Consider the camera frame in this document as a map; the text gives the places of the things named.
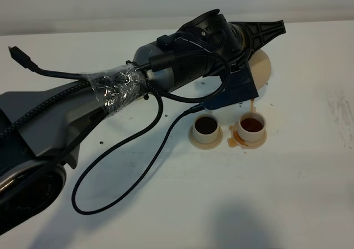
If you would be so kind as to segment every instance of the clear tape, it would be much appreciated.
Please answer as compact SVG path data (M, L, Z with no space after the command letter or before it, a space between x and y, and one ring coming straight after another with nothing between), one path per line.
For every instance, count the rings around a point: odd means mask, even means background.
M133 64L83 76L90 82L108 116L147 93L145 75Z

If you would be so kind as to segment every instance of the wrapped cable bundle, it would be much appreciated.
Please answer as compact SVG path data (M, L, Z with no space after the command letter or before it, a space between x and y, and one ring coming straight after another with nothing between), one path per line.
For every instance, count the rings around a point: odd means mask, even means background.
M108 116L147 93L145 75L133 64L94 74L83 74Z

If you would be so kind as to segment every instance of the white wall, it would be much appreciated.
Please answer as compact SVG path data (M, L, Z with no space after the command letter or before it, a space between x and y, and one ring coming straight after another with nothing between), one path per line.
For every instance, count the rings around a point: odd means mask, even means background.
M354 0L0 0L0 34L176 28L214 8L237 20L354 19Z

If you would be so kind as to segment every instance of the coffee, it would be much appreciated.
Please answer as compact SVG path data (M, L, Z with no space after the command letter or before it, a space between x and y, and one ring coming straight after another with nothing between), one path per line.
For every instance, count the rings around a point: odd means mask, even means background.
M249 131L252 133L258 132L258 131L262 130L262 128L263 128L261 122L259 122L257 119L254 119L254 118L246 118L246 119L242 120L241 126L246 131Z
M201 117L195 122L195 129L201 134L211 134L217 129L217 122L211 117Z

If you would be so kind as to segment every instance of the beige cup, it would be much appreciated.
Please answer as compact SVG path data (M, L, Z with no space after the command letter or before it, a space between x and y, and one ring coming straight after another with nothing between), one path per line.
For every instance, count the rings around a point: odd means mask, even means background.
M249 132L241 126L241 122L247 118L254 118L258 120L263 128L258 132ZM246 142L256 142L263 138L266 131L266 119L258 112L246 112L238 120L237 133Z
M202 133L202 130L197 130L197 128L195 127L195 123L203 117L209 117L212 118L213 120L215 120L217 126L215 128L215 130L211 133ZM199 143L201 144L210 144L212 142L214 142L215 140L218 139L219 133L220 133L220 125L218 120L216 119L216 117L214 117L213 115L201 115L199 116L193 123L193 127L192 127L192 133L193 133L193 137L195 138L195 140L197 140Z

